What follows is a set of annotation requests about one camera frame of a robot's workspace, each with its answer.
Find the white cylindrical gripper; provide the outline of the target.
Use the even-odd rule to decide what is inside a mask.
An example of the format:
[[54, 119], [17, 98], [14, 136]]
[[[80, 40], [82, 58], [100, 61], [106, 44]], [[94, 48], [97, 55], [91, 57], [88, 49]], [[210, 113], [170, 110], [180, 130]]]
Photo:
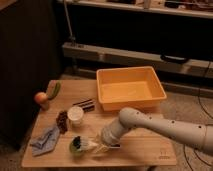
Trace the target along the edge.
[[102, 128], [100, 135], [97, 134], [95, 137], [90, 138], [90, 141], [94, 143], [103, 143], [95, 147], [92, 153], [101, 154], [107, 152], [109, 150], [108, 146], [118, 144], [121, 137], [128, 132], [129, 129], [125, 128], [118, 119], [113, 120]]

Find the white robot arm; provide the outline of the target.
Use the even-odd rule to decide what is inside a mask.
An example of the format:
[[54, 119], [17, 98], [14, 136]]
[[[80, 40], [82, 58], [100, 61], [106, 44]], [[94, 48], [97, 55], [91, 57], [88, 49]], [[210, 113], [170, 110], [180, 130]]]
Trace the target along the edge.
[[213, 156], [213, 126], [148, 116], [125, 107], [118, 116], [105, 125], [98, 135], [100, 144], [110, 148], [133, 128], [145, 128], [180, 144]]

